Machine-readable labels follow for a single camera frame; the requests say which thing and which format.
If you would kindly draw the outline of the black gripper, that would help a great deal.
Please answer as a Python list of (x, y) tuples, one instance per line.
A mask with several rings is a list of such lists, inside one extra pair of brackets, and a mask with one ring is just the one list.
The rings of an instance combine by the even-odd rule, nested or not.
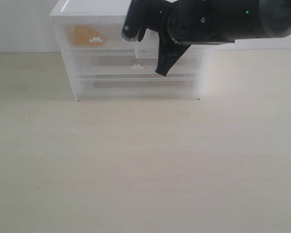
[(162, 76), (168, 74), (189, 48), (174, 42), (168, 32), (168, 20), (177, 5), (166, 0), (131, 0), (121, 32), (129, 42), (141, 42), (146, 30), (158, 34), (159, 52), (155, 72)]

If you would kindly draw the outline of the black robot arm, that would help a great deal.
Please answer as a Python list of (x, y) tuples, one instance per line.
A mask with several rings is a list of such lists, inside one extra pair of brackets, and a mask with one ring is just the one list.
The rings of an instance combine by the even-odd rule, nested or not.
[(191, 45), (291, 35), (291, 0), (133, 0), (122, 37), (142, 41), (159, 35), (156, 73), (166, 76)]

